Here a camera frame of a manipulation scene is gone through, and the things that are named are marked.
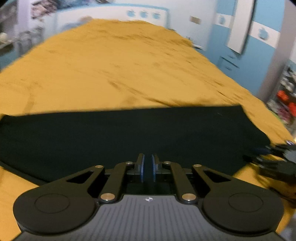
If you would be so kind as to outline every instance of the wall decal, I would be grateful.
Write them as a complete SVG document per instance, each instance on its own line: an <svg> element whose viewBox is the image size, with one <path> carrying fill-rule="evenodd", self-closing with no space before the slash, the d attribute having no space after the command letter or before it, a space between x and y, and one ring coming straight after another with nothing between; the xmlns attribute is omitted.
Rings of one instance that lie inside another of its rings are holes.
<svg viewBox="0 0 296 241"><path fill-rule="evenodd" d="M258 36L259 36L259 38L261 38L263 40L267 40L268 39L268 32L264 28L261 28L261 29L259 29Z"/></svg>
<svg viewBox="0 0 296 241"><path fill-rule="evenodd" d="M147 18L147 15L148 15L147 12L144 12L144 11L140 12L141 18Z"/></svg>
<svg viewBox="0 0 296 241"><path fill-rule="evenodd" d="M134 17L136 14L135 14L135 11L134 10L129 10L129 11L127 11L127 15L129 16L129 17Z"/></svg>
<svg viewBox="0 0 296 241"><path fill-rule="evenodd" d="M154 19L160 19L160 14L159 13L153 13L153 18Z"/></svg>
<svg viewBox="0 0 296 241"><path fill-rule="evenodd" d="M221 16L220 20L219 20L219 23L224 25L225 24L225 17Z"/></svg>

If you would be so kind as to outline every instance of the logo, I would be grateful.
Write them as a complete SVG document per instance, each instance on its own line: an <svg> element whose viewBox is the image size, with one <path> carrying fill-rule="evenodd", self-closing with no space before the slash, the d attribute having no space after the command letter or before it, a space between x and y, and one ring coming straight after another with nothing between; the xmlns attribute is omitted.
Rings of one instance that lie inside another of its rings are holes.
<svg viewBox="0 0 296 241"><path fill-rule="evenodd" d="M147 198L145 198L145 201L147 201L147 202L152 202L152 201L153 201L153 198L151 198L151 197L147 197Z"/></svg>
<svg viewBox="0 0 296 241"><path fill-rule="evenodd" d="M154 19L160 19L160 14L159 13L153 13L153 18Z"/></svg>
<svg viewBox="0 0 296 241"><path fill-rule="evenodd" d="M225 21L226 21L225 17L223 17L223 16L221 15L221 16L220 16L220 21L219 21L219 23L220 23L221 25L224 25L224 24L225 24Z"/></svg>
<svg viewBox="0 0 296 241"><path fill-rule="evenodd" d="M134 17L136 14L135 14L135 11L134 10L129 10L129 11L127 11L127 15L129 16L129 17Z"/></svg>
<svg viewBox="0 0 296 241"><path fill-rule="evenodd" d="M268 32L262 28L262 29L259 29L259 38L263 39L263 40L267 40L268 39Z"/></svg>
<svg viewBox="0 0 296 241"><path fill-rule="evenodd" d="M142 12L140 12L140 16L141 16L141 18L147 18L148 17L148 13L142 11Z"/></svg>

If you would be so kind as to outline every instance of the light switch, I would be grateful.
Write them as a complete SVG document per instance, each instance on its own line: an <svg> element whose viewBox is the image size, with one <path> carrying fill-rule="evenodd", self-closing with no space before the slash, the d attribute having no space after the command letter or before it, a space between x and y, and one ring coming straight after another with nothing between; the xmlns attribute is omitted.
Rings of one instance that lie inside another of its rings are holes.
<svg viewBox="0 0 296 241"><path fill-rule="evenodd" d="M196 18L196 17L193 17L193 16L190 16L190 22L193 22L193 23L196 23L196 24L200 24L201 23L201 20L199 18Z"/></svg>

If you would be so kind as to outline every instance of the drawer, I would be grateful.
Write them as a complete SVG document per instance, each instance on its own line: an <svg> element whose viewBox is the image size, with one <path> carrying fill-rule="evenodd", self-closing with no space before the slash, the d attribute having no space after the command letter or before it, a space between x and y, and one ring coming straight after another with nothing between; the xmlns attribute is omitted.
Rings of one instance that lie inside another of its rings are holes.
<svg viewBox="0 0 296 241"><path fill-rule="evenodd" d="M235 51L231 50L227 46L224 46L223 56L224 59L228 60L229 62L233 63L236 66L239 66L239 61L241 55L236 53Z"/></svg>
<svg viewBox="0 0 296 241"><path fill-rule="evenodd" d="M230 63L229 61L227 61L226 59L222 58L221 64L219 69L226 74L228 77L232 78L233 80L235 80L236 78L236 73L238 71L238 67L235 66L234 64Z"/></svg>

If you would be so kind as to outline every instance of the bed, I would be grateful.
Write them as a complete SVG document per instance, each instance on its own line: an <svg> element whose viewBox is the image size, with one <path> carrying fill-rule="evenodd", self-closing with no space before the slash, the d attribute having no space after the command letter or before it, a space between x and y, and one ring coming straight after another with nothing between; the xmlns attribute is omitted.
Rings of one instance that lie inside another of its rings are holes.
<svg viewBox="0 0 296 241"><path fill-rule="evenodd" d="M240 104L273 143L293 140L264 103L176 32L143 21L91 20L32 49L0 73L0 113L125 110ZM268 188L245 166L235 177ZM20 230L15 199L35 184L0 168L0 240ZM280 233L293 216L285 200Z"/></svg>

